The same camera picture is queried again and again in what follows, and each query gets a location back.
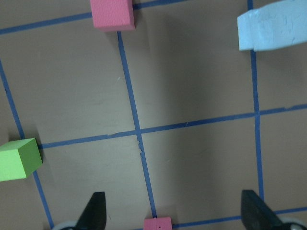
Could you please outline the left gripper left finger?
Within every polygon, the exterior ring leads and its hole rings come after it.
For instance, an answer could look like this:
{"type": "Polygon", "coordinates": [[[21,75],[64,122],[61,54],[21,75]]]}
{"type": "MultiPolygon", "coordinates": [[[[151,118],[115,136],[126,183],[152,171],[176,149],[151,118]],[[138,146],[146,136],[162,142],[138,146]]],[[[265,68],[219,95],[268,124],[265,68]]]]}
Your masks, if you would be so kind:
{"type": "Polygon", "coordinates": [[[80,218],[75,230],[104,230],[106,228],[105,192],[94,192],[80,218]]]}

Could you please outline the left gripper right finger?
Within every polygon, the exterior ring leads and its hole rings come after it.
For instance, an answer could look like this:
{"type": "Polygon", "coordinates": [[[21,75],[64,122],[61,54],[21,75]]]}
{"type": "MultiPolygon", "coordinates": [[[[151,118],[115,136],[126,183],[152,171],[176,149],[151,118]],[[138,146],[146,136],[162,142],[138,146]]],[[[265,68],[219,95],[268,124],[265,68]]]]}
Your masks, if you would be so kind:
{"type": "Polygon", "coordinates": [[[283,223],[253,190],[241,192],[241,220],[247,230],[282,230],[283,223]]]}

